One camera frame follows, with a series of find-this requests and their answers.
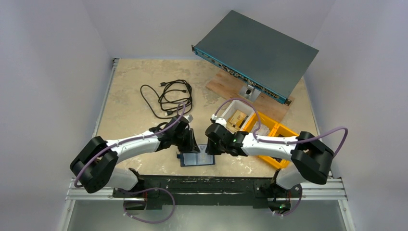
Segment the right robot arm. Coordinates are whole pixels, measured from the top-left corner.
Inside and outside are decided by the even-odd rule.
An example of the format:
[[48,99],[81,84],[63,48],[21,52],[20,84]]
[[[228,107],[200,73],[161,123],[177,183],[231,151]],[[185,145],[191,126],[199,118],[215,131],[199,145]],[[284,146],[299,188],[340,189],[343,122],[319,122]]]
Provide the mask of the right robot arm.
[[309,132],[298,136],[255,136],[238,131],[231,133],[219,123],[211,124],[205,131],[208,154],[232,156],[269,156],[290,161],[286,168],[274,176],[274,184],[291,189],[305,181],[324,185],[334,159],[334,151]]

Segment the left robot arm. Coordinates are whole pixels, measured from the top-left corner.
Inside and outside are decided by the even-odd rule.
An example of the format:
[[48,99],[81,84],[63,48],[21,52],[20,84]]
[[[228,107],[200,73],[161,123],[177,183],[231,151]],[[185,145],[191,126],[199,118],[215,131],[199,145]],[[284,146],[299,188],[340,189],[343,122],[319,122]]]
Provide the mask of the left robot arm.
[[119,140],[93,137],[74,158],[70,170],[75,175],[75,186],[95,193],[104,187],[132,191],[140,188],[143,180],[137,171],[121,169],[117,164],[141,154],[149,154],[176,146],[188,153],[199,152],[193,129],[192,115],[174,116],[164,128],[152,127],[142,134]]

